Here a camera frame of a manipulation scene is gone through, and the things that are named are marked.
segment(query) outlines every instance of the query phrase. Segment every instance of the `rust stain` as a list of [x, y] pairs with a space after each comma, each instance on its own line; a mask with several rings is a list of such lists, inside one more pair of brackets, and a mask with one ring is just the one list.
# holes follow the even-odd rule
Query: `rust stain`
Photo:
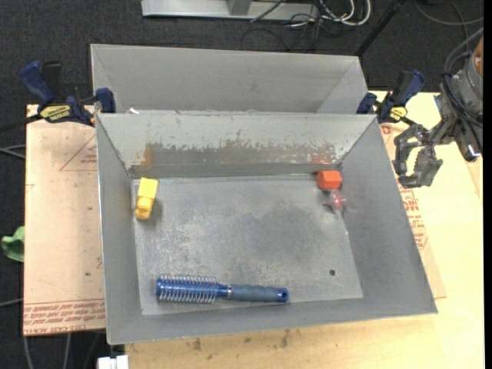
[[141, 161], [140, 165], [150, 165], [152, 163], [151, 154], [152, 154], [152, 147], [150, 146], [150, 144], [146, 144], [143, 154], [144, 159]]

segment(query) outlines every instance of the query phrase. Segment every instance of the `gray metal bin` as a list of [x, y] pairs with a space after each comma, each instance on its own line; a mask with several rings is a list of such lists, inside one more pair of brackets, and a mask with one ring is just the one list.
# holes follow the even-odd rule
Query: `gray metal bin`
[[[354, 114], [356, 58], [93, 45], [92, 62], [118, 101], [96, 125], [109, 343], [436, 311], [378, 124]], [[343, 214], [317, 188], [327, 169]], [[142, 177], [159, 180], [147, 221]], [[161, 272], [291, 299], [160, 303]]]

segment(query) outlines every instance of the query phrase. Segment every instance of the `clamp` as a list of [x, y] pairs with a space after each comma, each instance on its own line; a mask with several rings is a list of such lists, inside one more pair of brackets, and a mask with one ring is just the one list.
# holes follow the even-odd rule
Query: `clamp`
[[[94, 125], [94, 115], [84, 108], [83, 101], [97, 101], [100, 106], [97, 112], [115, 112], [115, 100], [108, 88], [100, 88], [94, 97], [78, 100], [78, 96], [69, 95], [64, 103], [54, 103], [55, 95], [50, 88], [56, 87], [55, 81], [61, 71], [61, 65], [57, 62], [49, 62], [41, 67], [41, 62], [32, 61], [21, 71], [20, 78], [24, 86], [41, 99], [38, 105], [38, 118], [44, 118], [50, 123], [72, 121], [83, 125]], [[52, 83], [48, 86], [45, 78]]]

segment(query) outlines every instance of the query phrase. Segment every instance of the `metal stand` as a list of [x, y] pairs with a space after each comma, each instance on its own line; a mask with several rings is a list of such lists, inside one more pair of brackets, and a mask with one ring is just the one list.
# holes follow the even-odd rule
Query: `metal stand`
[[[253, 0], [143, 0], [141, 7], [145, 17], [253, 19], [275, 3]], [[311, 4], [282, 3], [264, 18], [286, 21], [296, 14], [315, 15], [315, 9]]]

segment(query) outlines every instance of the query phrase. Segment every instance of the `table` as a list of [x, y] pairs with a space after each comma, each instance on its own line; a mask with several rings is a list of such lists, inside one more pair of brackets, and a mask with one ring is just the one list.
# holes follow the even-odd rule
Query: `table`
[[[432, 94], [419, 94], [411, 101], [408, 108], [408, 117], [427, 127], [431, 127], [438, 120]], [[32, 126], [34, 125], [47, 125], [47, 123], [37, 122]], [[82, 132], [73, 131], [67, 125], [52, 126], [57, 126], [55, 129], [57, 135], [67, 134], [70, 139], [76, 135], [74, 132], [79, 132], [79, 134]], [[398, 129], [401, 129], [401, 126], [395, 127], [395, 130]], [[85, 225], [83, 222], [76, 226], [71, 225], [70, 232], [73, 233], [73, 237], [65, 237], [60, 232], [64, 231], [63, 220], [57, 218], [57, 214], [50, 214], [47, 212], [48, 209], [29, 207], [29, 203], [32, 202], [32, 198], [29, 199], [31, 195], [29, 193], [32, 193], [36, 186], [32, 179], [36, 179], [35, 172], [39, 171], [32, 164], [34, 161], [32, 151], [36, 148], [34, 140], [41, 139], [45, 144], [49, 143], [49, 138], [46, 138], [43, 131], [39, 131], [38, 134], [41, 137], [33, 138], [28, 133], [25, 321], [31, 323], [25, 324], [25, 334], [98, 329], [102, 326], [101, 323], [104, 323], [104, 313], [101, 313], [101, 303], [104, 299], [101, 295], [102, 270], [98, 262], [100, 246], [97, 241], [80, 242], [80, 237], [87, 233], [87, 228], [91, 236], [97, 235], [97, 226]], [[81, 135], [84, 135], [85, 142], [74, 155], [65, 155], [66, 146], [64, 148], [60, 144], [56, 149], [46, 151], [46, 154], [42, 158], [38, 157], [38, 160], [42, 159], [42, 162], [51, 163], [51, 165], [64, 162], [62, 168], [65, 171], [71, 171], [71, 174], [63, 175], [61, 186], [64, 190], [70, 188], [79, 196], [76, 194], [71, 196], [62, 191], [60, 194], [53, 194], [55, 196], [53, 202], [56, 204], [56, 201], [64, 198], [70, 205], [66, 207], [68, 210], [65, 210], [75, 212], [79, 220], [86, 217], [87, 221], [88, 214], [91, 214], [90, 212], [94, 209], [92, 205], [84, 205], [82, 202], [92, 203], [91, 201], [97, 199], [97, 181], [95, 180], [97, 174], [94, 173], [93, 163], [88, 162], [94, 160], [92, 157], [95, 151], [94, 139], [89, 131], [83, 131]], [[62, 156], [68, 158], [69, 161], [64, 158], [57, 161], [57, 158]], [[477, 171], [474, 173], [476, 187], [474, 180], [470, 177], [468, 165], [460, 156], [455, 144], [438, 147], [437, 156], [444, 159], [444, 165], [439, 170], [434, 183], [430, 188], [414, 190], [414, 195], [424, 219], [427, 236], [432, 242], [432, 255], [447, 296], [437, 299], [439, 314], [282, 331], [128, 344], [125, 346], [125, 351], [130, 357], [130, 367], [132, 369], [212, 366], [296, 368], [393, 368], [398, 366], [460, 369], [483, 367], [484, 254], [483, 207], [480, 201], [481, 192], [478, 192], [482, 182], [480, 165], [471, 168], [472, 171], [478, 171], [478, 174]], [[86, 193], [85, 197], [80, 197], [82, 192]], [[82, 202], [73, 203], [74, 198], [79, 198], [76, 201]], [[67, 270], [62, 276], [46, 270], [46, 267], [42, 268], [43, 258], [41, 256], [46, 255], [46, 252], [34, 255], [36, 243], [32, 243], [35, 241], [34, 238], [30, 241], [30, 237], [34, 237], [35, 232], [29, 229], [33, 227], [33, 225], [30, 227], [29, 221], [39, 223], [38, 220], [42, 215], [46, 219], [43, 225], [49, 226], [56, 223], [56, 228], [52, 231], [58, 230], [58, 234], [48, 243], [58, 242], [56, 267], [65, 267]], [[78, 239], [78, 241], [69, 244], [71, 239]], [[69, 246], [68, 251], [62, 244], [64, 241]], [[87, 257], [76, 260], [80, 258], [83, 250]], [[64, 281], [61, 285], [66, 287], [66, 291], [60, 291], [60, 284], [57, 280], [60, 277]], [[35, 285], [38, 285], [40, 279], [44, 280], [46, 294], [56, 296], [56, 299], [52, 299], [52, 303], [47, 303], [47, 299], [33, 301], [34, 298], [41, 299], [44, 294], [36, 290]], [[77, 300], [83, 301], [82, 306], [75, 307], [81, 302], [69, 303], [69, 301]], [[64, 305], [71, 305], [65, 308], [65, 312], [71, 311], [71, 314], [63, 315]], [[46, 315], [37, 319], [32, 318], [34, 312], [36, 314], [46, 313]], [[58, 323], [48, 323], [50, 318], [57, 319]], [[45, 323], [35, 327], [32, 322], [36, 320]]]

